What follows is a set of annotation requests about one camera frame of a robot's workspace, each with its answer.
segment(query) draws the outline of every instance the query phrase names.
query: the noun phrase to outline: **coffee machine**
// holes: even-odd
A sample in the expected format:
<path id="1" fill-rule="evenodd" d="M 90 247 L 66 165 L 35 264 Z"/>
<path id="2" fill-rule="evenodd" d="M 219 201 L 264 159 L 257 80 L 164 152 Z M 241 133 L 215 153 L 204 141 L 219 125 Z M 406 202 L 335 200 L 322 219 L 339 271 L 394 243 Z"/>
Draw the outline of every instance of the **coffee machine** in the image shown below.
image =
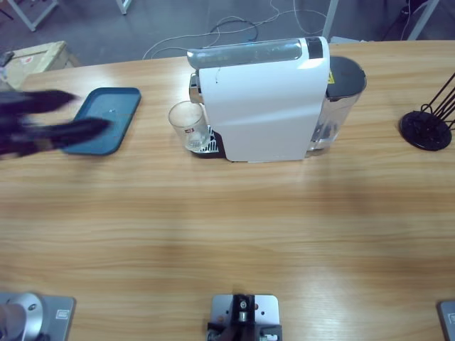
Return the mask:
<path id="1" fill-rule="evenodd" d="M 189 50 L 189 93 L 212 134 L 195 154 L 230 161 L 305 158 L 327 148 L 366 86 L 352 60 L 331 57 L 323 37 Z"/>

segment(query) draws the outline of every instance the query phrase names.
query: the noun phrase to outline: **metal bracket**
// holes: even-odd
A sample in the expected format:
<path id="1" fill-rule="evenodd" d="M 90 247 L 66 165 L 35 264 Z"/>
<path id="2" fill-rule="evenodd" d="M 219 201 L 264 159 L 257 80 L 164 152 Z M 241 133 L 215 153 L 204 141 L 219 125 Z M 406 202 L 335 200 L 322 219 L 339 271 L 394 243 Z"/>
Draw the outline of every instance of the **metal bracket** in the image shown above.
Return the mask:
<path id="1" fill-rule="evenodd" d="M 206 341 L 282 341 L 278 300 L 272 295 L 216 295 Z"/>

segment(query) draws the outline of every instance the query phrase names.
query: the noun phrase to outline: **floor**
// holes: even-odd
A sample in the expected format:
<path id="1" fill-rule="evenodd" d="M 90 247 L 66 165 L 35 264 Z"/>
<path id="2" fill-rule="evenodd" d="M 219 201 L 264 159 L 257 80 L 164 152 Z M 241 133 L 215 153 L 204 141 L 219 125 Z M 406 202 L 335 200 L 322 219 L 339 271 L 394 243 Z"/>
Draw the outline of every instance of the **floor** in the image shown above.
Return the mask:
<path id="1" fill-rule="evenodd" d="M 31 18 L 35 18 L 48 4 L 42 0 L 17 2 Z M 296 0 L 296 7 L 326 13 L 329 2 Z M 273 0 L 273 5 L 281 12 L 291 11 L 293 0 Z M 382 40 L 404 5 L 405 0 L 342 0 L 331 36 Z M 160 40 L 207 33 L 226 16 L 260 22 L 276 13 L 269 0 L 133 0 L 126 16 L 121 15 L 115 0 L 59 0 L 57 9 L 32 33 L 9 5 L 0 3 L 0 6 L 14 17 L 11 21 L 0 13 L 1 51 L 66 40 L 83 65 L 140 60 Z M 297 13 L 304 30 L 314 32 L 322 29 L 324 18 L 319 14 L 308 11 Z M 412 18 L 408 31 L 418 15 Z M 385 40 L 399 40 L 404 26 L 405 23 L 396 23 Z M 246 23 L 229 23 L 222 29 L 235 31 L 246 27 L 249 27 Z M 283 13 L 275 21 L 258 26 L 257 30 L 257 40 L 306 36 L 298 27 L 293 12 Z M 247 42 L 255 34 L 255 29 L 225 34 L 217 45 Z M 211 35 L 168 41 L 153 49 L 147 57 L 166 47 L 203 47 L 215 38 Z M 455 0 L 441 0 L 419 39 L 455 39 Z M 184 54 L 184 50 L 165 50 L 156 54 L 155 58 Z"/>

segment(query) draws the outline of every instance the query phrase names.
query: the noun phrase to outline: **black stand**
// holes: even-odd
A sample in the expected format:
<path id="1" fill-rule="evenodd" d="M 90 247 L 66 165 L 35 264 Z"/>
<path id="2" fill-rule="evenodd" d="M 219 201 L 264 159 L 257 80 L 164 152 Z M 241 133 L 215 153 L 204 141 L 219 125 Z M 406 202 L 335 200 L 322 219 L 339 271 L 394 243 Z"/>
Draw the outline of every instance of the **black stand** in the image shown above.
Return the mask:
<path id="1" fill-rule="evenodd" d="M 455 110 L 455 87 L 435 110 L 433 110 L 432 105 L 454 77 L 455 73 L 429 104 L 423 104 L 420 107 L 419 112 L 409 112 L 401 118 L 400 133 L 413 146 L 426 151 L 439 151 L 450 144 L 452 140 L 451 130 L 453 130 L 452 125 L 454 125 L 455 119 L 448 118 Z"/>

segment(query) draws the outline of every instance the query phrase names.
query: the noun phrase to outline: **wooden table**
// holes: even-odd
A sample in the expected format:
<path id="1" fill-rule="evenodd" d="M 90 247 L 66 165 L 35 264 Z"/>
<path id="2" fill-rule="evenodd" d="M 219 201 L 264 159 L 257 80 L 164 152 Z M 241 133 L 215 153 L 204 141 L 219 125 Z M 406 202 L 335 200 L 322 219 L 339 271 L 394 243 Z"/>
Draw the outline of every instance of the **wooden table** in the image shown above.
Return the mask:
<path id="1" fill-rule="evenodd" d="M 186 152 L 167 122 L 188 99 L 184 58 L 31 75 L 81 96 L 138 87 L 112 156 L 0 163 L 0 289 L 74 296 L 71 341 L 204 340 L 217 293 L 273 293 L 285 340 L 442 340 L 455 298 L 455 143 L 398 133 L 455 68 L 455 42 L 331 46 L 368 86 L 331 150 L 231 163 Z"/>

